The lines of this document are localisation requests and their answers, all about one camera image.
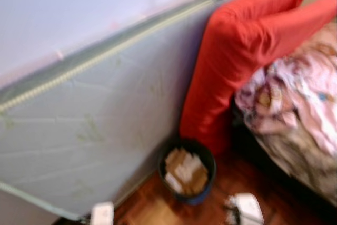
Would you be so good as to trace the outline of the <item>pink cartoon print blanket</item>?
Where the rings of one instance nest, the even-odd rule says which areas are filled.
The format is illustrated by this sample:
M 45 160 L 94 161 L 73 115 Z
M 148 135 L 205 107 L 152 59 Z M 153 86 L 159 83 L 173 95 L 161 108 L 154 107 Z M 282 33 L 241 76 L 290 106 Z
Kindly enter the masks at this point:
M 330 156 L 337 150 L 337 22 L 330 21 L 291 54 L 253 73 L 234 95 L 257 134 L 308 131 Z

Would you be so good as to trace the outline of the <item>cardboard and paper rubbish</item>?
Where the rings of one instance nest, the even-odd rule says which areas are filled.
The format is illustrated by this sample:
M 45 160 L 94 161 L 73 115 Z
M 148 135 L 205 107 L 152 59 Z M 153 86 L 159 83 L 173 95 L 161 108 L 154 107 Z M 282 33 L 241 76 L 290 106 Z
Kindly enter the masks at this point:
M 163 178 L 173 192 L 190 198 L 205 191 L 209 170 L 198 155 L 184 148 L 175 148 L 163 162 Z

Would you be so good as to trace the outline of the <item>bed with white floral sheet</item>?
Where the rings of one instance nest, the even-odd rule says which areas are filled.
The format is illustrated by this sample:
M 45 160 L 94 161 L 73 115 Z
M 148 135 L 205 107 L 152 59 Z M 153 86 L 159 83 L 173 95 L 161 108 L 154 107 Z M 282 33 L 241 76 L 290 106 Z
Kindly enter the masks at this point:
M 329 204 L 336 204 L 337 164 L 335 156 L 323 153 L 310 138 L 308 131 L 302 128 L 280 134 L 254 133 L 246 125 L 243 112 L 235 101 L 233 107 L 239 110 L 239 117 L 246 128 L 251 131 L 262 150 L 284 174 L 296 179 Z

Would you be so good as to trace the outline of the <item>dark round waste bin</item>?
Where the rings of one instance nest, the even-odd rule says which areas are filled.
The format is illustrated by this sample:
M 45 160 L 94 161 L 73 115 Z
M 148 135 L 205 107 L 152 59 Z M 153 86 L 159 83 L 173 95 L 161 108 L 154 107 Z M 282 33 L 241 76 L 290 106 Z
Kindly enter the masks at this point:
M 188 153 L 194 154 L 198 158 L 200 158 L 202 164 L 207 170 L 207 177 L 204 189 L 199 193 L 195 194 L 179 193 L 178 191 L 176 191 L 171 187 L 169 181 L 166 179 L 166 175 L 168 173 L 168 165 L 166 164 L 165 160 L 166 158 L 169 157 L 171 151 L 180 148 L 183 148 Z M 162 151 L 158 156 L 157 164 L 158 164 L 157 170 L 161 176 L 161 182 L 164 184 L 164 186 L 166 186 L 166 188 L 172 194 L 173 198 L 175 198 L 176 200 L 182 201 L 187 205 L 195 206 L 202 203 L 205 200 L 205 198 L 209 196 L 212 184 L 216 178 L 217 165 L 215 157 L 213 156 L 212 152 L 202 143 L 195 141 L 193 139 L 179 139 L 179 138 L 170 139 L 166 144 L 164 144 L 164 147 L 162 148 Z

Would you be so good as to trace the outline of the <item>red folded mattress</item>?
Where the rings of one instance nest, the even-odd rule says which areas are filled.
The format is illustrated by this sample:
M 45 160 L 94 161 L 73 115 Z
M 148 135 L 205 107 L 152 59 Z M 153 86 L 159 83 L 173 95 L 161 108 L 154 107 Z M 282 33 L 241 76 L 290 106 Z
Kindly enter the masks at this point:
M 337 0 L 230 0 L 209 18 L 179 124 L 219 155 L 230 145 L 230 101 L 253 73 L 291 54 L 337 15 Z

